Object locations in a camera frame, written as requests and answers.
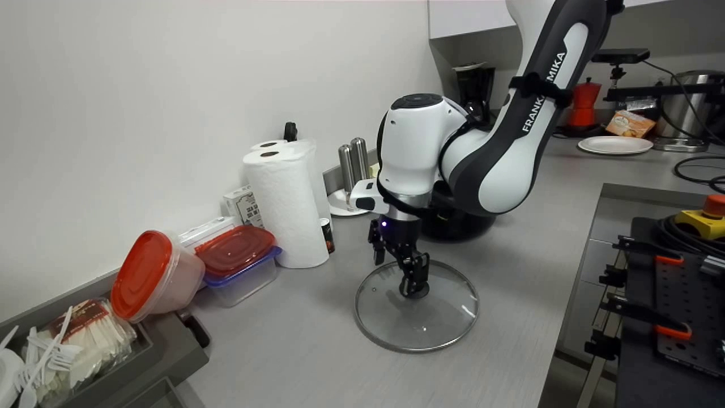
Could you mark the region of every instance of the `kitchen counter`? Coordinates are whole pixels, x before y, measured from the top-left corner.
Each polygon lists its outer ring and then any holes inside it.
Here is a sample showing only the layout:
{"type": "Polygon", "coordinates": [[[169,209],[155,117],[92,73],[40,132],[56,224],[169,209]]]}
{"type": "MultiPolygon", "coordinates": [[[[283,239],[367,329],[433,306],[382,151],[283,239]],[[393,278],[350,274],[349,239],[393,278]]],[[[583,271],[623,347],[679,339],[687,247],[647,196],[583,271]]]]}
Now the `kitchen counter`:
{"type": "Polygon", "coordinates": [[[602,183],[709,192],[673,176],[679,159],[589,156],[573,141],[549,141],[517,211],[478,239],[421,241],[479,296],[472,331],[434,353],[393,353],[357,331],[356,289],[374,266],[369,217],[335,220],[338,252],[326,264],[280,270],[235,307],[197,303],[212,347],[188,382],[207,408],[536,405],[602,183]]]}

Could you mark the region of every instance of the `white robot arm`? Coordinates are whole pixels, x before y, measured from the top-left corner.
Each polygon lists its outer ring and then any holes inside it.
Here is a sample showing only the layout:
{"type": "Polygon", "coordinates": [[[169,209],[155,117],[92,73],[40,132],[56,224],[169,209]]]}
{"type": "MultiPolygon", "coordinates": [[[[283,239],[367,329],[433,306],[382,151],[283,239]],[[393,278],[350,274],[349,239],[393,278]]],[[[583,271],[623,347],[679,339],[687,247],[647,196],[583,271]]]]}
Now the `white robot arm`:
{"type": "Polygon", "coordinates": [[[620,0],[508,0],[523,56],[492,132],[467,121],[467,111],[440,94],[404,94],[378,132],[378,190],[389,212],[370,224],[378,256],[393,253],[404,271],[401,292],[425,295],[427,256],[419,253],[416,220],[442,176],[453,203],[497,215],[530,192],[540,150],[583,64],[598,51],[620,0]]]}

